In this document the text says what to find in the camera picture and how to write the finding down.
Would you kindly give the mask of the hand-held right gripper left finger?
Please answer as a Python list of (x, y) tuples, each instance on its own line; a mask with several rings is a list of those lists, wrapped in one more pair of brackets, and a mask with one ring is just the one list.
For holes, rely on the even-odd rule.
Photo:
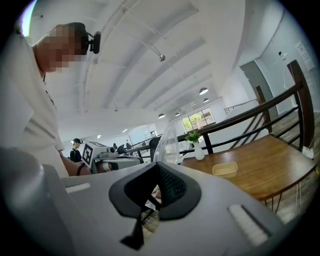
[(134, 250), (144, 245), (141, 213), (149, 208), (146, 202), (158, 209), (158, 201), (152, 196), (157, 186), (157, 163), (150, 163), (145, 167), (119, 179), (109, 189), (108, 196), (117, 212), (135, 220), (132, 232), (123, 237), (120, 242)]

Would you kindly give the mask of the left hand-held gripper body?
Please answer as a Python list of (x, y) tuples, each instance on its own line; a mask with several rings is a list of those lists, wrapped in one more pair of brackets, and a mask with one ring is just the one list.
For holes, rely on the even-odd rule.
[(99, 142), (86, 141), (82, 152), (82, 161), (92, 174), (111, 172), (143, 164), (142, 158), (126, 155), (122, 148), (106, 146)]

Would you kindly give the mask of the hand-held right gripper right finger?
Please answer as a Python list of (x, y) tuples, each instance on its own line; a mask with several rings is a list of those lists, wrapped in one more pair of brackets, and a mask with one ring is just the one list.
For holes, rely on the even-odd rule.
[(157, 163), (156, 180), (161, 194), (160, 221), (182, 219), (200, 202), (202, 190), (197, 181), (164, 162)]

